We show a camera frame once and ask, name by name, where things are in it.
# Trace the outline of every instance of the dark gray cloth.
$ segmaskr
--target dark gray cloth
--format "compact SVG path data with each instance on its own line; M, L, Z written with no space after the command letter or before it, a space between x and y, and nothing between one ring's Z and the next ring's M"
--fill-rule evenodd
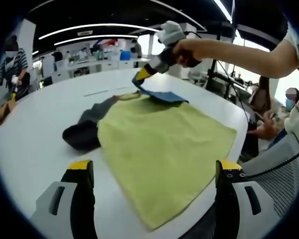
M81 115L79 122L90 120L97 123L99 120L103 119L109 109L118 101L118 97L112 96L102 103L94 104L91 109L86 110Z
M64 130L62 134L64 141L77 150L89 151L100 147L97 123L117 101L118 97L112 96L84 111L77 124Z

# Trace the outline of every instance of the blue cloth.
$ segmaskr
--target blue cloth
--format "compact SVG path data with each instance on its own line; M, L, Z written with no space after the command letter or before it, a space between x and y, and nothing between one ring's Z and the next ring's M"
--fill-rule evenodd
M284 128L278 133L274 141L272 141L271 144L269 144L267 150L270 149L272 146L274 146L276 143L278 143L280 140L282 140L286 135L287 135L287 131Z
M166 103L177 103L177 102L187 102L184 98L174 94L171 91L168 92L153 92L145 90L141 84L143 84L144 80L138 81L136 80L136 75L132 79L132 83L140 90L143 95L150 96L154 99L160 100Z

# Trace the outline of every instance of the led light strip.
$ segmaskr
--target led light strip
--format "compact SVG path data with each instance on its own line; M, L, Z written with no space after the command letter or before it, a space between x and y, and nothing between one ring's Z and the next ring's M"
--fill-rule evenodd
M230 24L233 24L233 19L227 9L225 8L224 4L220 0L214 0L214 2L217 4L219 9L222 11L224 16L227 18L227 20L230 22ZM236 29L235 35L237 38L241 38L239 31Z
M69 31L69 30L74 30L74 29L84 28L84 27L96 27L96 26L123 26L123 27L132 27L132 28L138 28L138 29L144 29L144 30L159 32L159 30L157 30L157 29L150 28L150 27L145 27L145 26L136 26L136 25L120 24L120 23L99 23L99 24L88 24L88 25L81 25L81 26L73 26L73 27L62 29L62 30L54 31L52 33L49 33L49 34L46 34L44 36L39 37L39 40L42 40L42 39L44 39L48 36L58 34L60 32L64 32L64 31Z
M159 5L165 6L165 7L169 8L169 9L171 9L171 10L173 10L173 11L175 11L175 12L181 14L181 15L183 15L187 19L191 20L192 22L194 22L198 26L200 26L204 31L207 31L207 29L204 26L202 26L197 21L195 21L193 18L191 18L190 16L188 16L185 13L181 12L180 10L177 10L176 8L174 8L174 7L170 6L170 5L167 5L167 4L165 4L165 3L161 2L161 1L157 1L157 0L150 0L150 1L155 2L155 3L159 4Z
M233 23L233 19L231 18L231 15L229 14L229 12L227 11L227 9L225 8L224 4L220 0L214 0L214 2L217 4L217 6L219 7L219 9L225 15L225 17L227 18L227 20L229 20L230 24L232 24Z
M60 45L66 42L70 42L70 41L77 41L77 40L82 40L82 39L89 39L89 38L98 38L98 37L128 37L128 38L138 38L137 36L132 36L132 35L95 35L95 36L83 36L83 37L78 37L78 38L73 38L73 39L69 39L66 41L60 41L58 43L55 43L54 45Z

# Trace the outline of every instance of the hand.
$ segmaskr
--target hand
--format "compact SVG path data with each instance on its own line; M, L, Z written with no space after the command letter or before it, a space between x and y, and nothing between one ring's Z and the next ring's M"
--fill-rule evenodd
M180 50L189 50L192 52L193 57L200 61L202 60L204 56L203 46L204 46L204 39L183 39L180 40L177 45L173 48L174 55L177 55ZM177 63L181 65L182 67L188 67L187 65L187 59L185 59L183 56L179 56L177 58Z
M18 80L19 80L18 76L13 75L11 82L12 84L16 85L18 83Z

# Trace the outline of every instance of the white table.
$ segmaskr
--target white table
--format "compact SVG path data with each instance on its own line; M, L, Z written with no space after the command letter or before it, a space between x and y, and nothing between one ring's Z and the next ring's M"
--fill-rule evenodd
M137 69L90 74L53 84L21 100L0 126L0 172L10 196L29 218L35 201L59 181L70 163L82 153L62 139L62 132L94 103L136 90L131 79ZM191 105L234 128L237 136L228 155L237 161L247 131L241 108L223 98L169 75L156 74L144 83L152 91L173 91ZM95 227L100 239L176 239L210 208L216 194L214 180L178 217L148 232L137 217L112 173L102 149L84 155L94 162Z

